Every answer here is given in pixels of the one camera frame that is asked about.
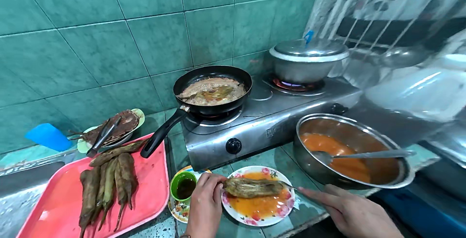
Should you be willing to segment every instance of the black frying pan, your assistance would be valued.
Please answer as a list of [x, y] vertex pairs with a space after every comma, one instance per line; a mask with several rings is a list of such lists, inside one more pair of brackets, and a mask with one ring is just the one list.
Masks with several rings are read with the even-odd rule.
[[[234, 101], [213, 106], [189, 104], [177, 97], [177, 95], [181, 94], [184, 89], [186, 89], [194, 82], [207, 78], [230, 78], [236, 80], [244, 84], [246, 94]], [[217, 115], [238, 108], [248, 98], [252, 85], [253, 80], [251, 79], [251, 75], [240, 68], [232, 66], [207, 66], [194, 69], [184, 74], [178, 78], [178, 80], [175, 82], [175, 85], [173, 85], [173, 93], [175, 94], [178, 104], [181, 105], [180, 108], [177, 109], [175, 113], [162, 126], [160, 126], [159, 129], [157, 129], [157, 131], [155, 131], [147, 144], [141, 150], [141, 156], [148, 158], [164, 140], [170, 129], [175, 126], [175, 124], [184, 119], [188, 115], [188, 112], [201, 115]]]

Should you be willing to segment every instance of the pink tray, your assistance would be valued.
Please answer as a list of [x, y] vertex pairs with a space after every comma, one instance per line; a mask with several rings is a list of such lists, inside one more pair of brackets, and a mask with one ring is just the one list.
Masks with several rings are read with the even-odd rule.
[[[151, 136], [152, 134], [149, 134], [138, 140]], [[139, 181], [136, 193], [133, 195], [133, 210], [131, 211], [128, 206], [125, 207], [120, 227], [113, 232], [120, 208], [115, 202], [108, 212], [102, 229], [97, 231], [98, 223], [88, 226], [85, 238], [117, 237], [154, 219], [165, 208], [170, 193], [164, 143], [162, 142], [148, 159], [142, 158], [139, 152], [132, 155]], [[88, 166], [90, 160], [84, 158], [72, 162], [55, 172], [17, 238], [79, 237], [81, 229], [78, 220], [83, 192], [79, 174], [90, 169]]]

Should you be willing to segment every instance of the gas stove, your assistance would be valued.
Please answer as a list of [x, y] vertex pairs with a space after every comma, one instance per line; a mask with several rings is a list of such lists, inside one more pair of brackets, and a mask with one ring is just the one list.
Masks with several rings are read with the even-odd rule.
[[296, 123], [308, 114], [341, 115], [354, 106], [361, 90], [341, 78], [325, 78], [308, 89], [253, 77], [251, 94], [239, 108], [206, 117], [189, 114], [181, 122], [184, 141], [195, 171], [214, 169], [230, 161], [293, 140]]

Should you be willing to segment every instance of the countertop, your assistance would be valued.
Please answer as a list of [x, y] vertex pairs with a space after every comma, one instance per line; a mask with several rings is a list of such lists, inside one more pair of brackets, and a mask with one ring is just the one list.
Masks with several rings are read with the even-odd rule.
[[[174, 109], [167, 110], [152, 115], [146, 116], [146, 122], [140, 128], [133, 138], [137, 138], [148, 133], [155, 131], [164, 121], [169, 118]], [[171, 142], [171, 150], [167, 152], [167, 161], [169, 161], [170, 176], [178, 170], [190, 164], [186, 145], [184, 143], [183, 134], [181, 134], [181, 126], [178, 124], [169, 133]], [[288, 177], [293, 186], [302, 186], [308, 189], [322, 190], [323, 185], [307, 176], [295, 162], [293, 156], [293, 145], [287, 143], [282, 146], [267, 150], [252, 157], [237, 161], [235, 163], [226, 164], [223, 167], [212, 170], [213, 173], [228, 176], [233, 171], [249, 166], [249, 165], [262, 165], [279, 170]], [[412, 145], [408, 149], [416, 151], [416, 155], [408, 158], [411, 167], [418, 171], [423, 167], [436, 162], [439, 157], [427, 149], [419, 146]], [[362, 196], [369, 196], [379, 189], [369, 190], [350, 190], [350, 192]], [[218, 228], [217, 237], [228, 238], [281, 238], [289, 237], [306, 229], [313, 224], [316, 224], [326, 217], [328, 213], [325, 209], [314, 202], [311, 202], [302, 197], [301, 194], [296, 193], [297, 197], [301, 200], [299, 210], [296, 208], [282, 220], [268, 227], [252, 227], [241, 223], [231, 218], [225, 211], [223, 211]], [[145, 223], [144, 225], [121, 235], [121, 238], [172, 238], [178, 237], [184, 233], [186, 229], [185, 223], [176, 221], [168, 208], [166, 208], [159, 217]]]

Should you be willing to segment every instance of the green cup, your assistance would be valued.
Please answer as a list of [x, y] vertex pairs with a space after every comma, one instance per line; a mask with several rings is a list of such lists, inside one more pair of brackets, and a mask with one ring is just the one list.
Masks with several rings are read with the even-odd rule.
[[186, 199], [178, 198], [178, 194], [177, 194], [178, 185], [184, 179], [191, 179], [195, 183], [198, 183], [198, 180], [196, 179], [196, 176], [194, 175], [194, 173], [188, 172], [188, 171], [180, 172], [179, 174], [175, 175], [175, 177], [173, 177], [172, 182], [170, 182], [170, 193], [172, 194], [173, 198], [175, 198], [175, 200], [180, 201], [180, 202], [186, 202], [191, 198], [191, 196], [189, 196]]

